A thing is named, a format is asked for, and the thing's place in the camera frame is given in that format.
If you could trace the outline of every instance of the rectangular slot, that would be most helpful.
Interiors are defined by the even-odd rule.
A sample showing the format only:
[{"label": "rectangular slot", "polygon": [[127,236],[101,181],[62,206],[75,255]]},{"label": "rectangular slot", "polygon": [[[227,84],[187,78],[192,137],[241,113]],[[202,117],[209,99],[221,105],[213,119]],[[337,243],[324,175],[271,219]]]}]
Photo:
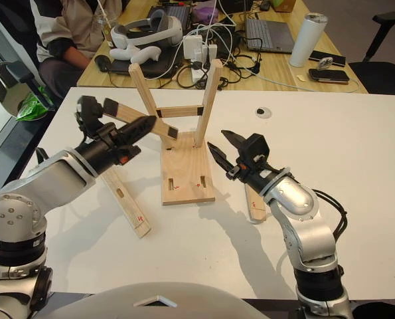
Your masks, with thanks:
[{"label": "rectangular slot", "polygon": [[200,183],[202,184],[203,188],[206,188],[206,180],[204,179],[204,176],[200,176]]},{"label": "rectangular slot", "polygon": [[170,191],[173,191],[173,178],[168,179],[168,188]]},{"label": "rectangular slot", "polygon": [[123,191],[120,189],[120,188],[117,188],[116,189],[116,193],[118,193],[118,196],[120,197],[120,198],[123,198],[125,195],[123,194]]}]

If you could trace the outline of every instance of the laptop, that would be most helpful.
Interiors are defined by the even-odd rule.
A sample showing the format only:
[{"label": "laptop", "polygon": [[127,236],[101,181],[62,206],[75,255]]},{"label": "laptop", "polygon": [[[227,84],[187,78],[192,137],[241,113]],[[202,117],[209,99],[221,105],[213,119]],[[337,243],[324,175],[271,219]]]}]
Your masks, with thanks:
[{"label": "laptop", "polygon": [[262,45],[259,39],[247,40],[249,50],[279,53],[292,52],[295,41],[291,37],[287,23],[248,19],[248,13],[248,11],[244,12],[246,38],[259,38],[262,40]]}]

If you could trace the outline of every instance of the white tabletop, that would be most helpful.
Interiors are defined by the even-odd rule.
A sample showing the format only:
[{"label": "white tabletop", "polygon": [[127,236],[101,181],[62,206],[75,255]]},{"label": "white tabletop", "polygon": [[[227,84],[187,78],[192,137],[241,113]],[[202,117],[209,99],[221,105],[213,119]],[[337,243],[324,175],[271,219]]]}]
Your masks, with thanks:
[{"label": "white tabletop", "polygon": [[[152,93],[160,107],[200,104],[203,95],[198,90]],[[135,89],[73,88],[40,143],[50,156],[81,140],[73,116],[81,95],[99,102],[109,97],[145,112]],[[272,117],[257,117],[258,106],[268,107]],[[167,122],[187,131],[196,128],[197,117]],[[274,167],[290,166],[300,182],[343,204],[349,226],[337,250],[350,298],[395,298],[395,96],[222,91],[206,141],[234,161],[236,150],[221,129],[245,137],[265,135]],[[160,139],[149,134],[137,145],[142,153],[116,169],[153,229],[138,239],[98,179],[77,200],[47,214],[46,265],[54,269],[54,291],[101,292],[136,282],[183,281],[240,298],[295,298],[281,229],[271,215],[260,225],[247,222],[239,181],[228,181],[210,158],[216,201],[162,207]],[[322,201],[321,213],[334,229],[339,214]]]}]

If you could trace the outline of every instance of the vr headset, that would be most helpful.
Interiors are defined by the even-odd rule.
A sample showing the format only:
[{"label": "vr headset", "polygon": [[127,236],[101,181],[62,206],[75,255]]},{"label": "vr headset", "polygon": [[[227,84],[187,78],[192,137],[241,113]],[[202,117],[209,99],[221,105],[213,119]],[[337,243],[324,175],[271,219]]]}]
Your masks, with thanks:
[{"label": "vr headset", "polygon": [[[129,38],[131,29],[140,27],[151,27],[152,34],[145,37]],[[127,25],[117,25],[111,31],[114,45],[119,49],[126,49],[128,44],[135,46],[157,43],[162,48],[170,47],[181,42],[183,39],[183,29],[181,22],[176,17],[170,17],[162,9],[158,9],[150,18],[128,23]]]}]

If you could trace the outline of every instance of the white tumbler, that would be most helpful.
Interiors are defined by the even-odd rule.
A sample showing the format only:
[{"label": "white tumbler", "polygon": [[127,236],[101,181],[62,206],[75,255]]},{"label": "white tumbler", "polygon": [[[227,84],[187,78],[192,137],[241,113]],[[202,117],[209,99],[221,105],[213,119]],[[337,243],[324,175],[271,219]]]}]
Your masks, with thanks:
[{"label": "white tumbler", "polygon": [[289,60],[291,65],[301,67],[305,64],[321,37],[327,21],[328,18],[320,13],[308,13],[305,16],[291,52]]}]

